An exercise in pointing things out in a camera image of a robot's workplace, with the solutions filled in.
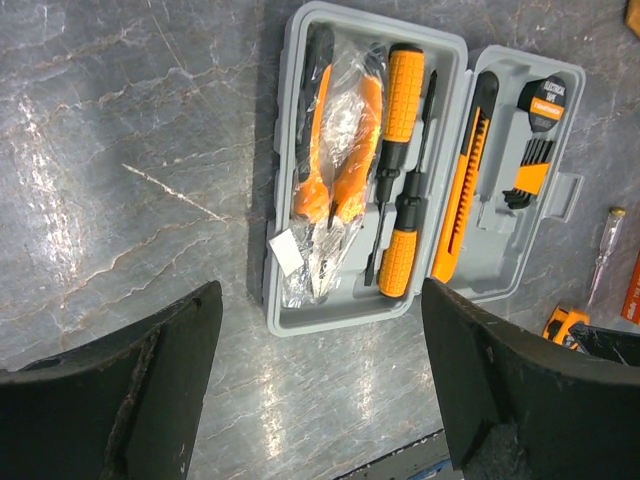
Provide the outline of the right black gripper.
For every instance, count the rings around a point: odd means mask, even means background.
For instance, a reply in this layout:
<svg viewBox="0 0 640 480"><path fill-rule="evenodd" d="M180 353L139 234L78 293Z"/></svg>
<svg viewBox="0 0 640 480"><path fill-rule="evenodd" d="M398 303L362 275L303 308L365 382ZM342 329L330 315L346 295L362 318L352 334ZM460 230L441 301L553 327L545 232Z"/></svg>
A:
<svg viewBox="0 0 640 480"><path fill-rule="evenodd" d="M588 355L622 365L640 366L640 336L585 324L573 325L569 332Z"/></svg>

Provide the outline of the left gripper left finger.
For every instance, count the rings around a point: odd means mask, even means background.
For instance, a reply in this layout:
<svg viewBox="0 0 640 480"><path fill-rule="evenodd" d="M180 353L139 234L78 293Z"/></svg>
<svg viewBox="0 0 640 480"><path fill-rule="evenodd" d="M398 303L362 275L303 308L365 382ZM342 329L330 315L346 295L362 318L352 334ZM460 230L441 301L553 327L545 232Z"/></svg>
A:
<svg viewBox="0 0 640 480"><path fill-rule="evenodd" d="M184 479L223 315L208 282L144 319L1 373L4 479Z"/></svg>

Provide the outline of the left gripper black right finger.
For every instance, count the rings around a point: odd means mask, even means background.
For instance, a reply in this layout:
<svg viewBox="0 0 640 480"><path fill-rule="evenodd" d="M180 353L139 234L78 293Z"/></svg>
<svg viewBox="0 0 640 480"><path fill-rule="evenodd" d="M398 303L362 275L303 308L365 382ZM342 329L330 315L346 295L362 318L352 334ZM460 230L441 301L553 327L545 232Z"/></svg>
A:
<svg viewBox="0 0 640 480"><path fill-rule="evenodd" d="M467 479L635 479L639 367L535 335L428 279L429 361L452 466Z"/></svg>

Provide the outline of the orange black screwdriver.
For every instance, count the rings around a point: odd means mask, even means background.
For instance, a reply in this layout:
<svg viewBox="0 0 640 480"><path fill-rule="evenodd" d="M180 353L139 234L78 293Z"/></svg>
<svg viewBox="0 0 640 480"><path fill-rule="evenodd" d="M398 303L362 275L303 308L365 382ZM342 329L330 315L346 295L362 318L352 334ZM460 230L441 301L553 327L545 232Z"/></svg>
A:
<svg viewBox="0 0 640 480"><path fill-rule="evenodd" d="M382 147L376 169L375 200L379 221L365 270L364 285L374 280L376 257L384 230L386 207L395 179L400 175L413 134L424 83L425 55L409 43L396 43L389 54L388 110L382 131Z"/></svg>
<svg viewBox="0 0 640 480"><path fill-rule="evenodd" d="M401 194L396 199L396 219L389 247L384 251L378 276L379 291L389 298L402 297L408 287L417 249L417 216L422 203L419 194L424 174L424 161L431 126L432 107L438 73L433 70L424 100L421 120L421 143L416 166L406 176Z"/></svg>

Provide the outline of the grey plastic tool case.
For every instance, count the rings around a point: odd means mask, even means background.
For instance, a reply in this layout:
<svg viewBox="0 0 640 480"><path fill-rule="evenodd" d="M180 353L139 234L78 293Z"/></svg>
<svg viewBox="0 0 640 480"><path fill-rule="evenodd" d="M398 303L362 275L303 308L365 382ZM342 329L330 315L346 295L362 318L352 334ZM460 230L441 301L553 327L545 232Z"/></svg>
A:
<svg viewBox="0 0 640 480"><path fill-rule="evenodd" d="M299 8L281 56L269 330L396 318L430 278L477 303L511 295L541 221L578 199L558 166L585 83L564 61Z"/></svg>

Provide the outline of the orange utility knife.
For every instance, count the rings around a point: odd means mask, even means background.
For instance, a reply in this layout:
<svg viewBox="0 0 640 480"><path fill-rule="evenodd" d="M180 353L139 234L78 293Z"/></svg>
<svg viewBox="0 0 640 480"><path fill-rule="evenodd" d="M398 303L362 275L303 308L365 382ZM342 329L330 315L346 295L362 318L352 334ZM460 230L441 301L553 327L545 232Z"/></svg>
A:
<svg viewBox="0 0 640 480"><path fill-rule="evenodd" d="M431 276L442 283L452 279L463 246L498 91L499 80L493 72L478 75L431 270Z"/></svg>

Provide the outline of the orange handled pliers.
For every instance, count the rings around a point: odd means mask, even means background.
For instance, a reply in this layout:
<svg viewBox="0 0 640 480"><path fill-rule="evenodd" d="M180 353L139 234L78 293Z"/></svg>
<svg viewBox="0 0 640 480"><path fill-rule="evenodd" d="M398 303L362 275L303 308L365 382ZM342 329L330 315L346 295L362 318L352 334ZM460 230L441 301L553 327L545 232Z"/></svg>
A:
<svg viewBox="0 0 640 480"><path fill-rule="evenodd" d="M286 275L285 308L327 299L364 221L379 157L388 83L386 49L328 23L310 26L296 114L291 230L302 264Z"/></svg>

